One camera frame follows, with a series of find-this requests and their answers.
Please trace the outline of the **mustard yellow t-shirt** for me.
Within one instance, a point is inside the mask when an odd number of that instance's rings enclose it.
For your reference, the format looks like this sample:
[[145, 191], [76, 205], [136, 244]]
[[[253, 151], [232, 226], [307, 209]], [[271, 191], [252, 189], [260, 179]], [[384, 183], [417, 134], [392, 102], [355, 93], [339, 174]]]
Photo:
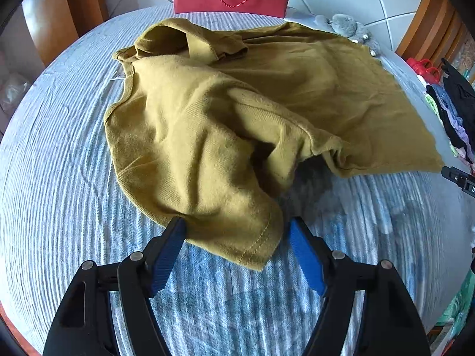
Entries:
[[437, 172], [436, 142], [367, 47], [297, 23], [211, 31], [184, 18], [114, 54], [121, 99], [104, 116], [118, 184], [190, 243], [262, 270], [284, 233], [276, 199], [297, 166], [334, 174]]

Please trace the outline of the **red plastic bag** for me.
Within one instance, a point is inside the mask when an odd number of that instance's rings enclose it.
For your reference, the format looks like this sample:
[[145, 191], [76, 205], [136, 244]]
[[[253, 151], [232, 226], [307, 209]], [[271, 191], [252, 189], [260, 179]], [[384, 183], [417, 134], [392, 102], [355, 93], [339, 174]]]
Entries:
[[431, 60], [416, 60], [410, 57], [406, 62], [417, 75], [424, 79], [427, 84], [437, 85], [440, 83], [440, 70], [432, 65]]

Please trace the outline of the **blue striped bed sheet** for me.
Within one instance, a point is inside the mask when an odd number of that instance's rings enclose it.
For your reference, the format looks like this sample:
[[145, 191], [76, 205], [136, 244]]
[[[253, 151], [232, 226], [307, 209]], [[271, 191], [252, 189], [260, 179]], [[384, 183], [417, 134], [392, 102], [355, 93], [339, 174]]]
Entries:
[[[103, 117], [123, 90], [113, 53], [173, 15], [136, 10], [80, 38], [35, 81], [1, 140], [1, 303], [36, 349], [84, 261], [119, 262], [161, 233], [118, 186]], [[426, 329], [470, 268], [474, 199], [439, 174], [339, 178], [312, 159], [278, 202], [353, 260], [390, 260]], [[300, 355], [322, 302], [283, 241], [260, 272], [184, 244], [151, 305], [174, 355]]]

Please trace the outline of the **grey plush toy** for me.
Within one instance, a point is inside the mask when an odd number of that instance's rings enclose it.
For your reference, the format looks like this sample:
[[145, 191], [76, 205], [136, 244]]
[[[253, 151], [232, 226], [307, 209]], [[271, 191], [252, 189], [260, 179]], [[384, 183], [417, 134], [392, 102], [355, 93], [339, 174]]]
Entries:
[[381, 55], [379, 42], [376, 41], [370, 30], [350, 15], [335, 14], [331, 18], [317, 15], [314, 22], [317, 28], [322, 31], [329, 31], [343, 36], [353, 43], [367, 46], [373, 57]]

